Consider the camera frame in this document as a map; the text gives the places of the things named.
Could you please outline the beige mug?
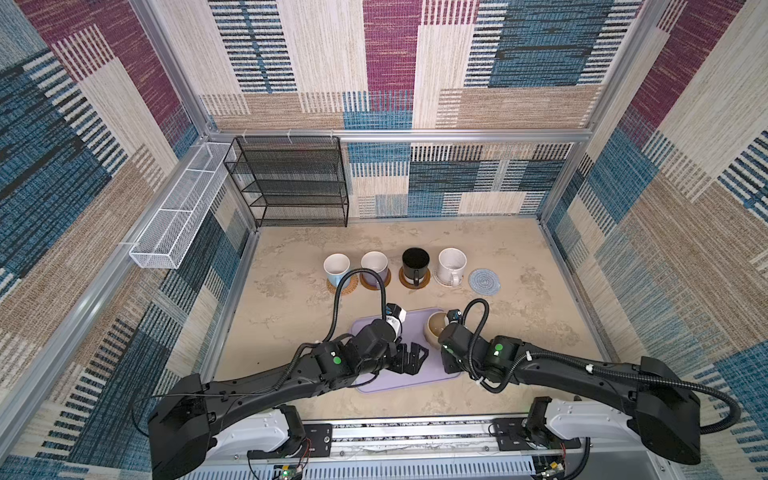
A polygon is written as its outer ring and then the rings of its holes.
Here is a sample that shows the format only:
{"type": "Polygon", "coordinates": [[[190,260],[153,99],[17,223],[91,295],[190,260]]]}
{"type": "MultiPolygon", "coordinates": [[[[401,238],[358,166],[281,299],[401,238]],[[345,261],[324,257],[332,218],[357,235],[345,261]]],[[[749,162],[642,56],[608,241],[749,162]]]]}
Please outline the beige mug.
{"type": "Polygon", "coordinates": [[[424,337],[432,348],[441,349],[439,337],[447,325],[448,319],[444,311],[432,313],[425,322],[424,337]]]}

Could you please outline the large brown wooden coaster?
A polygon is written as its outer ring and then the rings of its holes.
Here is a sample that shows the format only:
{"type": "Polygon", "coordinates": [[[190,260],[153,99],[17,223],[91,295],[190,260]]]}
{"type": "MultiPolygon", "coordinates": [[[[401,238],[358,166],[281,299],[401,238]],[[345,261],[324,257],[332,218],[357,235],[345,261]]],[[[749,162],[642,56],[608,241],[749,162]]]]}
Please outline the large brown wooden coaster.
{"type": "Polygon", "coordinates": [[[398,272],[399,282],[409,290],[420,290],[425,288],[430,283],[431,277],[432,275],[429,269],[426,270],[425,276],[419,279],[417,282],[405,274],[403,267],[401,267],[398,272]]]}

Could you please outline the blue grey woven coaster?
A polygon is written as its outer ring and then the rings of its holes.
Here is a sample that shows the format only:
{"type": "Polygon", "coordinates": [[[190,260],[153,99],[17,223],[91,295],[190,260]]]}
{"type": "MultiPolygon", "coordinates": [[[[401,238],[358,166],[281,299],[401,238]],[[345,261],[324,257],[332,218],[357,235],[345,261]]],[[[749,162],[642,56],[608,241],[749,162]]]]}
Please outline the blue grey woven coaster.
{"type": "Polygon", "coordinates": [[[479,295],[494,296],[501,289],[501,281],[494,271],[482,268],[471,272],[469,286],[479,295]]]}

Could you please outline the small brown wooden coaster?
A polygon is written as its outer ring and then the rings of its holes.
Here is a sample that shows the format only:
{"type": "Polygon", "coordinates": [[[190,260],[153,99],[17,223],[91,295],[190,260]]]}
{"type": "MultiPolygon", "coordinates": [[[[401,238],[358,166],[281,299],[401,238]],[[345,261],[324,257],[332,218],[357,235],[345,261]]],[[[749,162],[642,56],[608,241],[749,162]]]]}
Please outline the small brown wooden coaster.
{"type": "MultiPolygon", "coordinates": [[[[390,282],[391,282],[391,270],[390,269],[387,269],[384,272],[384,274],[382,276],[382,279],[383,279],[383,282],[384,282],[384,286],[388,286],[390,284],[390,282]]],[[[361,285],[364,288],[366,288],[368,290],[377,291],[377,290],[380,289],[379,282],[372,275],[370,275],[368,273],[361,273],[360,274],[360,283],[361,283],[361,285]]]]}

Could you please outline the white multicolour woven coaster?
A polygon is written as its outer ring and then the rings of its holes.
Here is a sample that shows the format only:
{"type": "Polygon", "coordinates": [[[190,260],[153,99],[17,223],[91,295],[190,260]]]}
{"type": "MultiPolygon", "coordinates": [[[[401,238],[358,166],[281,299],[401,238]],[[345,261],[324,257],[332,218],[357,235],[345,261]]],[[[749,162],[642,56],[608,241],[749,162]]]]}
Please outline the white multicolour woven coaster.
{"type": "Polygon", "coordinates": [[[458,288],[462,285],[464,279],[463,271],[439,272],[436,275],[438,283],[446,288],[458,288]]]}

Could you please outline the white mug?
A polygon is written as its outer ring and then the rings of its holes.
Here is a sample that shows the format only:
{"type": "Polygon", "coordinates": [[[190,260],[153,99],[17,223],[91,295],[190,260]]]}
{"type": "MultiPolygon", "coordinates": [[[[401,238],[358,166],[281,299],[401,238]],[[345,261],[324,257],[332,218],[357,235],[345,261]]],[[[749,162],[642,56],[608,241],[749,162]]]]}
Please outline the white mug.
{"type": "Polygon", "coordinates": [[[463,251],[453,247],[445,248],[438,255],[437,274],[446,271],[465,272],[467,262],[467,256],[463,251]]]}

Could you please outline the black mug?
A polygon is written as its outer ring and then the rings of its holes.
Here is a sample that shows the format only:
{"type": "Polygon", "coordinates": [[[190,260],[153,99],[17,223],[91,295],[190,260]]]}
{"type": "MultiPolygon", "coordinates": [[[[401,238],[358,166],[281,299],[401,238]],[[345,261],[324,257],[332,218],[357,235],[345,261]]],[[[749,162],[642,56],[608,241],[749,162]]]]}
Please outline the black mug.
{"type": "Polygon", "coordinates": [[[425,276],[426,270],[429,269],[429,263],[430,256],[422,248],[411,247],[402,254],[402,267],[405,274],[415,282],[425,276]]]}

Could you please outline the lavender mug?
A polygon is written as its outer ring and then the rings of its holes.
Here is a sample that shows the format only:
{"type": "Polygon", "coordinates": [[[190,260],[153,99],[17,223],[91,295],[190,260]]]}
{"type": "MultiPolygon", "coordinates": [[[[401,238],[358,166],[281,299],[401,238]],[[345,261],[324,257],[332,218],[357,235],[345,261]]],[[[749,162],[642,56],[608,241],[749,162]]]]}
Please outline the lavender mug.
{"type": "Polygon", "coordinates": [[[361,267],[374,271],[382,279],[384,272],[389,269],[389,260],[383,252],[370,251],[363,255],[361,267]]]}

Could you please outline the light blue mug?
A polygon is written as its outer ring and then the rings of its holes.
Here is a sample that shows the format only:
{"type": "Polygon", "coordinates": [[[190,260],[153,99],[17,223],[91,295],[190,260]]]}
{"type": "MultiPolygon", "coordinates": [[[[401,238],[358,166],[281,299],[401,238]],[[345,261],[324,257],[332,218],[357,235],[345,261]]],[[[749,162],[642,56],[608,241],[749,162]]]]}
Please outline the light blue mug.
{"type": "Polygon", "coordinates": [[[343,288],[345,288],[347,281],[342,282],[342,278],[350,270],[350,266],[351,261],[349,257],[342,253],[333,253],[324,260],[323,269],[332,287],[338,288],[342,284],[343,288]]]}

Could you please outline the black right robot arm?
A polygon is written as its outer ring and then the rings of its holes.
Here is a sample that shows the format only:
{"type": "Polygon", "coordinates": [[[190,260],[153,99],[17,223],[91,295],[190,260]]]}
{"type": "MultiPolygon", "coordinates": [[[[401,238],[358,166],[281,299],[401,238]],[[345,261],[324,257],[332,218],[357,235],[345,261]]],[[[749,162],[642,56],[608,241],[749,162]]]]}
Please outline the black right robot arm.
{"type": "Polygon", "coordinates": [[[700,463],[700,401],[664,362],[647,356],[640,364],[595,362],[512,337],[479,337],[474,345],[472,339],[467,327],[452,322],[438,342],[444,364],[473,367],[486,391],[524,384],[595,400],[627,415],[648,450],[676,463],[700,463]]]}

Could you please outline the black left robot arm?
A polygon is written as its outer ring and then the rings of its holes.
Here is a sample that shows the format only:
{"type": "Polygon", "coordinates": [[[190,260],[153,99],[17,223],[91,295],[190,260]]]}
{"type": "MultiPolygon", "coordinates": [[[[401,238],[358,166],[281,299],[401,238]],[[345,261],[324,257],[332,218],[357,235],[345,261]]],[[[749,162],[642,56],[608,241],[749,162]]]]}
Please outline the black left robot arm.
{"type": "Polygon", "coordinates": [[[199,374],[179,380],[148,419],[154,479],[177,479],[199,467],[226,428],[291,401],[373,382],[389,370],[415,375],[429,357],[404,344],[390,323],[375,319],[357,334],[303,343],[291,362],[239,379],[204,383],[199,374]]]}

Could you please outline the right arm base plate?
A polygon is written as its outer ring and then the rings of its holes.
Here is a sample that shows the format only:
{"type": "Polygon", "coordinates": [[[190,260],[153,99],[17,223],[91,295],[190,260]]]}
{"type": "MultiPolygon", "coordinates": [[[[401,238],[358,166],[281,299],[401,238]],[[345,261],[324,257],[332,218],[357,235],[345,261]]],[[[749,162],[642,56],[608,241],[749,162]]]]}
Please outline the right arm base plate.
{"type": "Polygon", "coordinates": [[[579,439],[560,439],[545,426],[543,419],[538,418],[496,418],[488,426],[488,433],[496,440],[498,449],[504,452],[560,450],[562,447],[569,451],[582,447],[579,439]]]}

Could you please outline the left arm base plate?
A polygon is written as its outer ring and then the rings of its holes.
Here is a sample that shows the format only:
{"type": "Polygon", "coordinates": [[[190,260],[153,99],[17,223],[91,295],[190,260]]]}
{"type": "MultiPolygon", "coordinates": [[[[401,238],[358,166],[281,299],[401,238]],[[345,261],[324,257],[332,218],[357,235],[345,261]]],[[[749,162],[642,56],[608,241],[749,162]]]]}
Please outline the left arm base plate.
{"type": "Polygon", "coordinates": [[[333,426],[330,423],[304,424],[303,431],[298,435],[289,435],[288,440],[272,452],[248,450],[249,460],[271,460],[283,458],[299,459],[309,449],[308,456],[327,458],[331,454],[333,426]]]}

